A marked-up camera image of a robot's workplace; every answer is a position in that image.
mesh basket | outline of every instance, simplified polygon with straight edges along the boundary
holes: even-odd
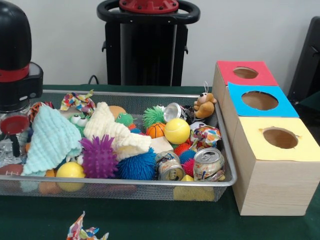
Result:
[[[66,93],[67,91],[47,90],[36,101],[52,102],[56,108],[59,108]],[[77,93],[86,94],[87,92],[77,91]],[[124,107],[137,119],[135,124],[142,128],[142,114],[145,109],[156,105],[166,106],[174,102],[192,106],[197,97],[178,94],[95,92],[91,99],[95,103],[106,102],[110,106]],[[218,148],[226,160],[224,181],[181,182],[0,175],[0,195],[216,202],[226,188],[235,183],[237,174],[218,103],[215,104],[214,115],[206,123],[220,129],[222,141],[219,141]],[[55,192],[53,186],[62,191]]]

cream washcloth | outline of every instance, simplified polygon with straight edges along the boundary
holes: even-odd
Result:
[[[114,138],[111,146],[117,154],[118,161],[147,153],[151,145],[150,136],[131,133],[125,125],[115,122],[105,102],[99,102],[85,126],[84,136],[92,141],[93,136],[101,139],[104,135]]]

yellow ball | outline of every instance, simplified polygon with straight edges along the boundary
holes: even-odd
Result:
[[[190,137],[190,126],[185,120],[174,118],[165,125],[164,136],[172,144],[183,144]]]
[[[63,164],[56,172],[57,178],[84,178],[84,168],[73,161]],[[67,192],[75,192],[80,190],[84,183],[81,182],[58,182],[59,187]]]

black handle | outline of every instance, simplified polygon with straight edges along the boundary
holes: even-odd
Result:
[[[117,22],[121,24],[193,24],[200,19],[200,9],[187,1],[179,1],[179,9],[188,13],[165,13],[165,14],[139,14],[128,11],[110,11],[111,9],[119,7],[119,0],[106,0],[101,2],[96,13],[101,20],[111,23]]]

stuffed animal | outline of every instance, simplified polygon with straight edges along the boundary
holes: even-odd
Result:
[[[216,102],[217,100],[212,93],[201,93],[198,100],[194,102],[195,117],[197,119],[204,119],[214,114],[214,104]]]

